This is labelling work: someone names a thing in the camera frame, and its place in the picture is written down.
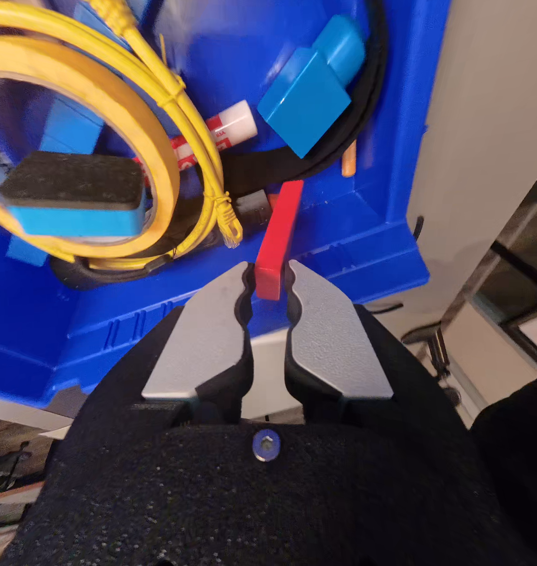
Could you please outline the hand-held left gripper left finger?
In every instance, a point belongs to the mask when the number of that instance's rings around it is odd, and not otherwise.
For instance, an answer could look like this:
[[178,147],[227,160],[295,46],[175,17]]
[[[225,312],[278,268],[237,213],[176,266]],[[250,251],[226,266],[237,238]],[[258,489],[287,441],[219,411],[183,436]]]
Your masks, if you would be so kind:
[[223,421],[240,421],[253,384],[248,323],[254,265],[243,261],[198,291],[183,307],[142,390],[149,406],[213,404]]

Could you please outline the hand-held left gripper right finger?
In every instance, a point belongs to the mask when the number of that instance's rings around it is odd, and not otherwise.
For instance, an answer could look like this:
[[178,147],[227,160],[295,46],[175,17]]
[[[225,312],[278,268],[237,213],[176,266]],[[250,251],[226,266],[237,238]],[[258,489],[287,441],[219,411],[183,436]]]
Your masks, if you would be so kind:
[[340,422],[350,404],[386,401],[393,389],[352,301],[297,260],[285,270],[284,378],[304,420]]

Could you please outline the red wooden block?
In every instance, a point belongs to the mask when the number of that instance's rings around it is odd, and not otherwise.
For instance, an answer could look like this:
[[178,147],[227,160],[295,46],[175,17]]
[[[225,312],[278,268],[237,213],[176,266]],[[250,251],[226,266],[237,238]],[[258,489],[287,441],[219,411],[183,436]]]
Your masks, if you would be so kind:
[[303,180],[285,182],[279,194],[270,200],[272,216],[254,267],[256,293],[262,300],[280,299],[282,273],[291,249],[303,187]]

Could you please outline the blue plastic bin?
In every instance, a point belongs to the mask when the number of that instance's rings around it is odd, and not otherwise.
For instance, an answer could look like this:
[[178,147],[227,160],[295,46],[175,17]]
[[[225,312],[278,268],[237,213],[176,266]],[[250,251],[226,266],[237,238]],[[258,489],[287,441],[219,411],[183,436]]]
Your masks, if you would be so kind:
[[[449,1],[227,1],[153,9],[154,35],[209,117],[240,100],[253,106],[294,50],[309,46],[335,14],[369,36],[357,171],[338,156],[312,166],[302,192],[292,257],[356,303],[425,285],[429,272],[406,211],[426,129]],[[376,68],[374,79],[364,73]],[[235,250],[216,243],[155,275],[95,290],[72,290],[48,259],[33,266],[7,255],[0,227],[0,400],[44,409],[59,391],[90,393],[109,369],[174,307],[236,263],[253,261],[262,234]]]

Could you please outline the black stool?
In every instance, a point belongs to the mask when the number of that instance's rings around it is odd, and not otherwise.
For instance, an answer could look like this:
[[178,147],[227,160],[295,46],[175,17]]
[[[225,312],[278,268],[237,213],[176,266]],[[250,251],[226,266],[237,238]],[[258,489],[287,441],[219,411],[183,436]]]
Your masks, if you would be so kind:
[[435,380],[437,384],[441,386],[442,391],[445,393],[452,407],[456,409],[461,404],[461,394],[453,386],[442,386],[442,383],[445,383],[447,378],[450,376],[450,361],[443,339],[442,321],[439,320],[437,322],[412,329],[404,334],[400,338],[400,341],[406,346],[416,343],[426,343],[430,354],[431,364],[435,370]]

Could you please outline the small black connector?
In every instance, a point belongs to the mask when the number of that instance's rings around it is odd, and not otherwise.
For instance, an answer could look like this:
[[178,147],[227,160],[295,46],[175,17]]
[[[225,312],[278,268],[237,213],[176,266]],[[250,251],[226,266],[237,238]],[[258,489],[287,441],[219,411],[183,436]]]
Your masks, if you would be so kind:
[[263,189],[239,197],[234,209],[246,236],[265,230],[272,216],[272,206]]

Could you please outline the small blue brick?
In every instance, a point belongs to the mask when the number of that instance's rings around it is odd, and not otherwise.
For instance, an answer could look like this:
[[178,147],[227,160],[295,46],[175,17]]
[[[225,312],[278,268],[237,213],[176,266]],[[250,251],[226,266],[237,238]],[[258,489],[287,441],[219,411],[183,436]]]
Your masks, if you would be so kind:
[[11,235],[5,257],[24,264],[41,267],[46,263],[48,254],[23,239]]
[[55,95],[39,151],[92,154],[104,124],[101,117],[83,105]]

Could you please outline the person's dark clothing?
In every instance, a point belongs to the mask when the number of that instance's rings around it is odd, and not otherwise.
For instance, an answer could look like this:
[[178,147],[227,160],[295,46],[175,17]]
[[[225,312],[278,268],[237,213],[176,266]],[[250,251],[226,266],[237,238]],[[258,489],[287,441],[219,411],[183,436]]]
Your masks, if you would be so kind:
[[500,505],[537,553],[537,378],[485,407],[470,432]]

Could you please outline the blue whiteboard eraser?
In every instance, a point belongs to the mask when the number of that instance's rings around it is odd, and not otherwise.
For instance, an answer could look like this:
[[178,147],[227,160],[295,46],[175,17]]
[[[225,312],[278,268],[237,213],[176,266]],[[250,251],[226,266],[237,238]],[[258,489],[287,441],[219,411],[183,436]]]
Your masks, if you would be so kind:
[[145,223],[145,178],[132,159],[35,151],[0,185],[30,236],[131,238]]

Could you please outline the white red glue stick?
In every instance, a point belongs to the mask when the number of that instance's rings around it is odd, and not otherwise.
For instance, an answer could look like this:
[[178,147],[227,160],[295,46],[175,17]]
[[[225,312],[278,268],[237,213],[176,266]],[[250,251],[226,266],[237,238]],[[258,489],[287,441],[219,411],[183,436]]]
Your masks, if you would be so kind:
[[[247,101],[239,101],[205,122],[219,152],[239,145],[258,134],[257,125]],[[190,144],[182,135],[170,139],[180,171],[197,165]]]

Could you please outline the large blue toy brick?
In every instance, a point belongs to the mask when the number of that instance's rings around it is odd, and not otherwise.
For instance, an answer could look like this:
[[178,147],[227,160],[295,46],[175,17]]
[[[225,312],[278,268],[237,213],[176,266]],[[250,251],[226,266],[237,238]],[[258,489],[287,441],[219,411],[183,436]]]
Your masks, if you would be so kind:
[[334,15],[312,46],[295,49],[258,103],[258,113],[302,159],[350,104],[347,87],[365,60],[360,26]]

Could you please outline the yellow tape roll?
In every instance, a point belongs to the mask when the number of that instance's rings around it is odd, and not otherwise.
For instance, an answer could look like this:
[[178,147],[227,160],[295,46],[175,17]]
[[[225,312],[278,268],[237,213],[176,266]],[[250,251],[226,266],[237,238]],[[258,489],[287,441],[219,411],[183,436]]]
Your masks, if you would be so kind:
[[72,49],[31,37],[0,35],[0,78],[54,89],[98,113],[143,162],[157,205],[152,223],[136,239],[92,249],[54,237],[28,236],[0,204],[0,225],[28,243],[69,263],[75,256],[114,259],[144,251],[166,231],[179,197],[180,174],[162,125],[121,79]]

